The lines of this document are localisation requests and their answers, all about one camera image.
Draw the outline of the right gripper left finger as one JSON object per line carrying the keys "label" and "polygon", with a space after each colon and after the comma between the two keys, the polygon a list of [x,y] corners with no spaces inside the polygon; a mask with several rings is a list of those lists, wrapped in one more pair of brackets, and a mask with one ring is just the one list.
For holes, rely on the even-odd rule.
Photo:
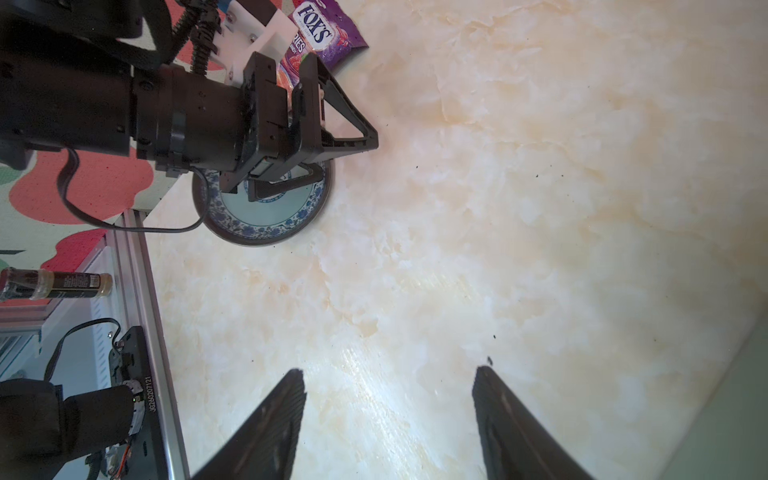
{"label": "right gripper left finger", "polygon": [[303,372],[289,370],[196,479],[288,479],[307,393]]}

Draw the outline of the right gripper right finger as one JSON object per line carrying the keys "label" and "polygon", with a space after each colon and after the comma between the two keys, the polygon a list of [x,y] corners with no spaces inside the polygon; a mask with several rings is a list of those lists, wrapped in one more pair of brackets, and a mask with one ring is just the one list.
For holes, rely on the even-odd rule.
{"label": "right gripper right finger", "polygon": [[472,387],[483,460],[489,479],[589,479],[489,366]]}

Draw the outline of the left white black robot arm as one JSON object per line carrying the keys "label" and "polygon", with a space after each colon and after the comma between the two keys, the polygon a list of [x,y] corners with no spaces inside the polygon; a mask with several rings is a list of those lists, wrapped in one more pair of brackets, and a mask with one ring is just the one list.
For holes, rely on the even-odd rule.
{"label": "left white black robot arm", "polygon": [[323,179],[325,162],[374,150],[378,134],[315,54],[297,86],[278,64],[320,16],[269,1],[5,1],[1,5],[1,160],[33,151],[125,156],[161,171],[220,173],[257,200]]}

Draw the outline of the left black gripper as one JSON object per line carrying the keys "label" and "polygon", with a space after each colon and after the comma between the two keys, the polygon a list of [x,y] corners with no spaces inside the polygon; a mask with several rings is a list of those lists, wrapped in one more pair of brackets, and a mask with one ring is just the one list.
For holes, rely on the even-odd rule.
{"label": "left black gripper", "polygon": [[[260,179],[247,180],[248,200],[256,202],[324,181],[319,163],[379,147],[376,128],[316,54],[300,64],[288,113],[275,60],[254,53],[243,74],[243,84],[235,87],[179,66],[137,70],[137,157],[166,172],[223,172],[227,192],[258,171]],[[281,179],[288,171],[291,177]]]}

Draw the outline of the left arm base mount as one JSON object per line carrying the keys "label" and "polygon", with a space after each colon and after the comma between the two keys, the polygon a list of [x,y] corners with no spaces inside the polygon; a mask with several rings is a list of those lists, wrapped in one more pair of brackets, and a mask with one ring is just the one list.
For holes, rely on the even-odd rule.
{"label": "left arm base mount", "polygon": [[95,346],[97,388],[130,392],[127,436],[103,450],[101,474],[107,479],[169,477],[159,416],[156,382],[145,333],[133,326],[117,340],[98,338]]}

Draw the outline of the small teal patterned plate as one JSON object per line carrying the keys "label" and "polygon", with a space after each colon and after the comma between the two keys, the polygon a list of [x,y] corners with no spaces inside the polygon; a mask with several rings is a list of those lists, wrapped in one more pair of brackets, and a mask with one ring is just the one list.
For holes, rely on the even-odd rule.
{"label": "small teal patterned plate", "polygon": [[208,211],[204,225],[219,238],[241,246],[267,246],[307,228],[324,209],[335,180],[330,162],[322,165],[324,179],[266,199],[248,200],[248,186],[235,194],[219,189],[219,173],[207,170],[206,182],[195,176],[192,195],[196,211]]}

